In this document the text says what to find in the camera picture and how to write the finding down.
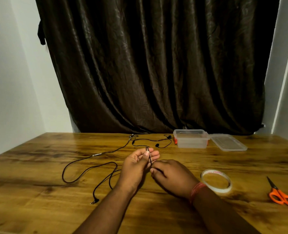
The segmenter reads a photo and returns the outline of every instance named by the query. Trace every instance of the hand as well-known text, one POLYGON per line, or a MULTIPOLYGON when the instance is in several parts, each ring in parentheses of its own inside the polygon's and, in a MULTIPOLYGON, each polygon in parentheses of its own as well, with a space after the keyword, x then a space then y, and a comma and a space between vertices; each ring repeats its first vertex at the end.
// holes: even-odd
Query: hand
POLYGON ((153 148, 149 148, 149 151, 146 148, 138 149, 126 157, 116 187, 134 195, 144 171, 151 166, 149 155, 152 163, 160 157, 159 151, 153 148))
POLYGON ((150 172, 165 189, 186 199, 189 199, 192 189, 199 182, 187 167, 175 160, 156 161, 150 172))

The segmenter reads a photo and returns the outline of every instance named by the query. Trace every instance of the wooden table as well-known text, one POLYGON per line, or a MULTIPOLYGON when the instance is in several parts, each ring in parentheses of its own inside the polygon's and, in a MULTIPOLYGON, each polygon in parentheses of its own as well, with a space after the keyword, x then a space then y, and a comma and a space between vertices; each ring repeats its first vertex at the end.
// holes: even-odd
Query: wooden table
MULTIPOLYGON (((180 161, 198 178, 205 169, 223 171, 233 182, 232 191, 222 197, 226 202, 261 233, 288 233, 288 206, 269 199, 266 179, 269 176, 288 194, 288 141, 276 136, 237 138, 247 145, 246 152, 223 152, 212 141, 206 149, 179 149, 172 143, 159 151, 162 159, 180 161)), ((90 205, 92 191, 113 166, 92 169, 73 184, 62 181, 63 168, 75 159, 115 150, 127 140, 126 134, 45 133, 0 155, 0 233, 72 233, 97 205, 90 205)), ((147 145, 154 147, 155 142, 147 145)), ((83 160, 67 169, 65 178, 72 180, 85 168, 108 161, 121 165, 137 148, 130 143, 115 153, 83 160)), ((109 191, 105 182, 96 196, 102 200, 109 191)), ((198 214, 165 193, 150 174, 132 199, 119 232, 207 233, 198 214)))

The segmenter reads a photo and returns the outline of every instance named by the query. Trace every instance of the curtain fold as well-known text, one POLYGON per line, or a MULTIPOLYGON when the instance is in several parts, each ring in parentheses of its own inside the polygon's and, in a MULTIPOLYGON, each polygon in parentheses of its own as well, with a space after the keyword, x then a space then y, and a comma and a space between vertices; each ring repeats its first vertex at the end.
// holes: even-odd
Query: curtain fold
POLYGON ((81 132, 248 135, 279 0, 36 0, 81 132))

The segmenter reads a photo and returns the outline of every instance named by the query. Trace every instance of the clear plastic container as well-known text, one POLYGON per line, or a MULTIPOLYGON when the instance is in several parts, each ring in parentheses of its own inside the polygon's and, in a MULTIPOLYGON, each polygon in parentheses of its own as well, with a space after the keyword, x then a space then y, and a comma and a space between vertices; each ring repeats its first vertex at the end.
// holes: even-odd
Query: clear plastic container
POLYGON ((179 148, 206 148, 210 139, 204 130, 174 130, 174 140, 179 148))
POLYGON ((246 151, 247 146, 229 134, 211 134, 210 138, 222 151, 246 151))

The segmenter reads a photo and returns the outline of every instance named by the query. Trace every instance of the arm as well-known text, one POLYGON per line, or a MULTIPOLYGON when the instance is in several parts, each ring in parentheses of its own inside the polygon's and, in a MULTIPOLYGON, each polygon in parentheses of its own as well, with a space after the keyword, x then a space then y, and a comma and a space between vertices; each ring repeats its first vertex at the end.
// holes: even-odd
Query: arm
POLYGON ((107 234, 117 233, 128 203, 135 194, 143 177, 143 172, 152 161, 160 157, 153 148, 138 149, 123 162, 119 180, 114 189, 93 210, 90 216, 73 234, 107 234))
MULTIPOLYGON (((156 161, 150 172, 165 189, 186 199, 199 182, 191 171, 175 160, 156 161)), ((193 205, 210 233, 259 233, 208 187, 200 189, 193 205)))

